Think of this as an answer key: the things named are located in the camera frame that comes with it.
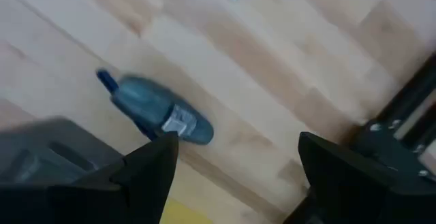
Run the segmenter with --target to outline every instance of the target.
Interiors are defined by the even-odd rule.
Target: gray plastic object
[[[65,118],[0,132],[0,182],[71,183],[123,156]]]
[[[178,132],[182,140],[205,145],[213,138],[212,125],[183,98],[147,78],[124,76],[112,102],[135,123],[157,133]]]

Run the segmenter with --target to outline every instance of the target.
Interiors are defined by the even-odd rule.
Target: yellow object
[[[212,221],[180,202],[168,198],[160,224],[212,224]]]

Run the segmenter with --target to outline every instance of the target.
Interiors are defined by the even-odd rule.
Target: black metal frame
[[[363,128],[362,133],[371,133],[369,129],[389,128],[392,137],[415,109],[436,89],[436,53],[419,69],[415,76],[395,95],[389,104]],[[402,139],[404,146],[414,152],[425,148],[436,138],[436,104],[433,104]],[[321,223],[312,217],[319,210],[313,197],[308,195],[284,224]]]

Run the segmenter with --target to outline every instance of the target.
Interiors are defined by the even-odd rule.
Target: wooden floor
[[[374,117],[435,22],[435,0],[0,0],[0,111],[66,116],[129,153],[147,139],[94,71],[152,78],[215,128],[182,143],[170,195],[214,223],[280,223],[307,187],[299,133],[341,142]]]

